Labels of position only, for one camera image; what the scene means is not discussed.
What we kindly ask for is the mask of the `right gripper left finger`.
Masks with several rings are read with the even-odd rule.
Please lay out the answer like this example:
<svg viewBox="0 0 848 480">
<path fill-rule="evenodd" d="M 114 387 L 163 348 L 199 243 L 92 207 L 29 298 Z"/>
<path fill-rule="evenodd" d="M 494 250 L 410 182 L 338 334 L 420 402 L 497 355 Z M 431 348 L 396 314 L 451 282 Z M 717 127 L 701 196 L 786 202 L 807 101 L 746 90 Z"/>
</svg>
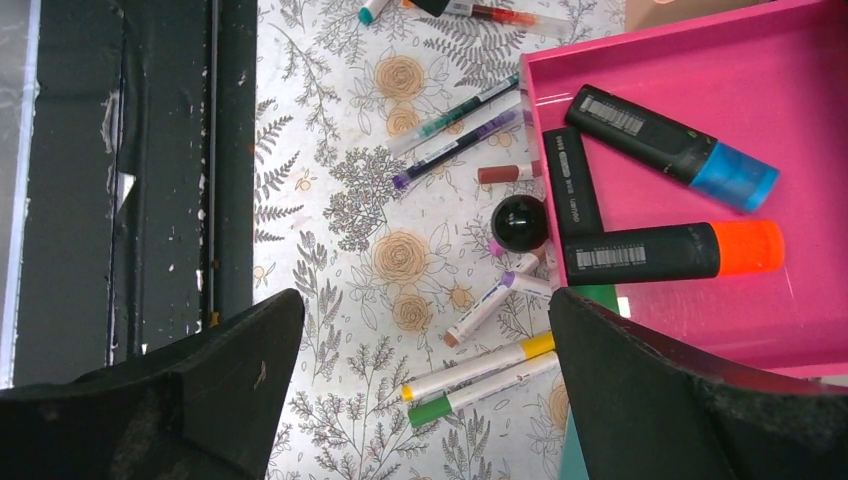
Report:
<svg viewBox="0 0 848 480">
<path fill-rule="evenodd" d="M 220 325 L 67 384 L 1 394 L 5 479 L 261 479 L 305 307 L 283 290 Z"/>
</svg>

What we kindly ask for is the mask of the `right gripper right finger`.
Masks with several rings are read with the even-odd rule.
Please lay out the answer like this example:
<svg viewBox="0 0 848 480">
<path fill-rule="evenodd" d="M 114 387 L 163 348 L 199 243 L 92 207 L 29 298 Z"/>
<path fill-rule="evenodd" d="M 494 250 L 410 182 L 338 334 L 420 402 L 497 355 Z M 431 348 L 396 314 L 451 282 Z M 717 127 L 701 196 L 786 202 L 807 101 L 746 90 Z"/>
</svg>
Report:
<svg viewBox="0 0 848 480">
<path fill-rule="evenodd" d="M 847 390 L 742 365 L 569 289 L 549 305 L 592 479 L 843 479 Z"/>
</svg>

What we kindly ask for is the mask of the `orange cap black highlighter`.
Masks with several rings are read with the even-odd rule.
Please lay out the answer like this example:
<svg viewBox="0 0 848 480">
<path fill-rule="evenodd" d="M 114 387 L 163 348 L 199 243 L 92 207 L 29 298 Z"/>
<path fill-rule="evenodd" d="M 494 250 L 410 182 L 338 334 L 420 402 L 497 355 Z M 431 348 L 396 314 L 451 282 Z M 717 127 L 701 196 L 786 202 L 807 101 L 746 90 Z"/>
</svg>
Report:
<svg viewBox="0 0 848 480">
<path fill-rule="evenodd" d="M 562 243 L 568 286 L 617 285 L 762 273 L 785 262 L 771 220 L 697 222 L 577 236 Z"/>
</svg>

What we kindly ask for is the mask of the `green cap black highlighter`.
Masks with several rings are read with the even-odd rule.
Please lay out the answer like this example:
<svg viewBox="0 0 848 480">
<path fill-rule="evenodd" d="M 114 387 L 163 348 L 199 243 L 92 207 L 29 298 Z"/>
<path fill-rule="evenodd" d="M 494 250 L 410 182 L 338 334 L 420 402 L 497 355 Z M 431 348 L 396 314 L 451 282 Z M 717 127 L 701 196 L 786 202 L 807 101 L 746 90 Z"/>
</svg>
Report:
<svg viewBox="0 0 848 480">
<path fill-rule="evenodd" d="M 548 209 L 557 220 L 560 240 L 604 232 L 602 217 L 591 178 L 590 168 L 580 132 L 574 127 L 549 130 L 542 134 L 551 188 L 546 199 L 554 207 Z M 546 245 L 549 283 L 555 290 L 562 286 L 558 275 L 557 253 L 560 243 L 549 239 Z M 594 302 L 619 313 L 614 285 L 578 286 L 575 290 Z"/>
</svg>

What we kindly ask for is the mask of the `blue cap black highlighter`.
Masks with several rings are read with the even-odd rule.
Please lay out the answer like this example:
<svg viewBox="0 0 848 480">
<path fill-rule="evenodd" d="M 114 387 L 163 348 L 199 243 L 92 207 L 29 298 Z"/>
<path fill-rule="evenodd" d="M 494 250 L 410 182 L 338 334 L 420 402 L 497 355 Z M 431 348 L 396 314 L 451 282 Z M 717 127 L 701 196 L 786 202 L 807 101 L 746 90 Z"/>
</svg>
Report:
<svg viewBox="0 0 848 480">
<path fill-rule="evenodd" d="M 716 137 L 586 84 L 565 122 L 642 164 L 738 211 L 766 201 L 780 171 Z"/>
</svg>

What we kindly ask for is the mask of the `pink top drawer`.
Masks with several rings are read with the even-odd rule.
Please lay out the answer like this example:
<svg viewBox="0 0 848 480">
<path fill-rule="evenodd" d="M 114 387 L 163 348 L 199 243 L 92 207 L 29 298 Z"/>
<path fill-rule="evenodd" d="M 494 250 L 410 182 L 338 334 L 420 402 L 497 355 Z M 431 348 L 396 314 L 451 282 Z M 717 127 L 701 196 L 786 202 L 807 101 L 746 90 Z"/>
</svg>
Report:
<svg viewBox="0 0 848 480">
<path fill-rule="evenodd" d="M 847 371 L 847 5 L 773 1 L 530 53 L 541 199 L 495 209 L 557 286 L 714 355 Z"/>
</svg>

